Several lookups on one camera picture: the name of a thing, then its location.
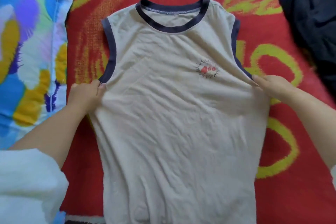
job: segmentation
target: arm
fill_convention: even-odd
[[[27,133],[9,150],[37,148],[52,157],[61,168],[82,118],[101,102],[106,90],[98,80],[90,84],[74,84],[66,107]]]
[[[336,165],[336,110],[276,75],[253,76],[271,97],[288,104],[304,125],[325,164]]]

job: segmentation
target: person's right hand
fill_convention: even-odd
[[[106,85],[100,84],[99,80],[94,80],[90,84],[74,83],[71,86],[67,106],[74,106],[78,112],[86,115],[97,108],[106,91]]]
[[[277,75],[257,76],[252,75],[256,84],[270,97],[286,103],[294,94],[296,87],[291,85],[285,78]]]

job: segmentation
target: shirt logo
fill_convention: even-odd
[[[197,63],[196,72],[202,77],[212,78],[218,74],[218,66],[210,60],[204,59]]]

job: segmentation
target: red blanket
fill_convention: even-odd
[[[108,60],[100,20],[139,0],[74,0],[68,20],[68,86],[100,77]],[[183,5],[197,0],[151,0]],[[247,71],[276,74],[335,107],[291,37],[278,0],[216,0],[241,20],[237,57]],[[260,224],[336,223],[336,192],[296,114],[272,100],[255,181]],[[103,215],[103,170],[88,119],[80,124],[63,167],[69,188],[61,210]]]

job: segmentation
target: round neckline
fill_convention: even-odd
[[[181,33],[195,26],[203,19],[205,13],[208,10],[209,2],[210,0],[199,0],[196,3],[188,5],[159,5],[149,0],[140,0],[140,2],[135,5],[135,9],[141,18],[154,29],[165,33]],[[162,14],[183,14],[197,10],[199,10],[199,13],[182,26],[167,27],[154,21],[151,17],[145,14],[145,12],[142,10],[143,8]]]

